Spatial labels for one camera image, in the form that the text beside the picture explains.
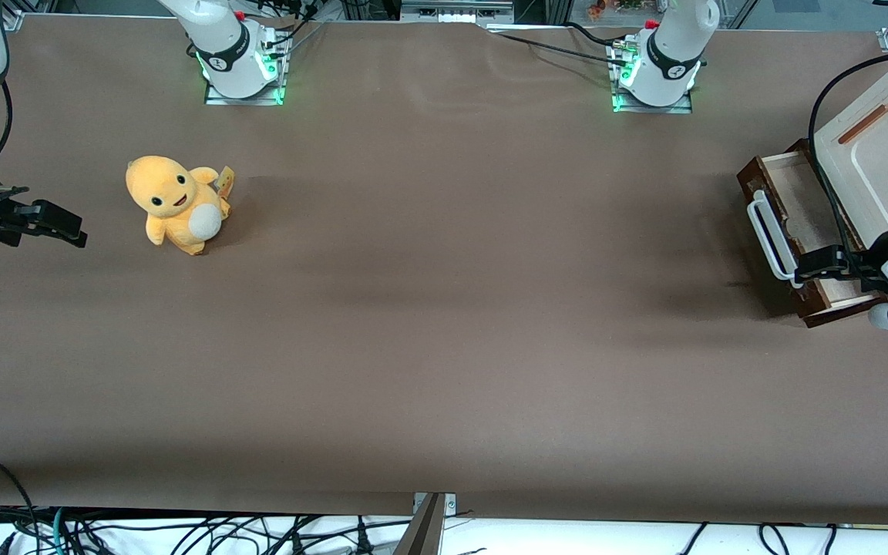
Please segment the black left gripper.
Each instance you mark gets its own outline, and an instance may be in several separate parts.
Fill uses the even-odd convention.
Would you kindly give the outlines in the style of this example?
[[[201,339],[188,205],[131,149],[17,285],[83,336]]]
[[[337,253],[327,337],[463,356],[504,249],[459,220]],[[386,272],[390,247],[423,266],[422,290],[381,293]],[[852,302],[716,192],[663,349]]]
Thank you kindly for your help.
[[[796,259],[794,282],[804,284],[813,280],[845,281],[853,275],[861,291],[881,291],[881,282],[888,282],[888,231],[875,239],[873,246],[863,252],[863,266],[850,268],[848,253],[843,246],[825,246],[802,253]]]

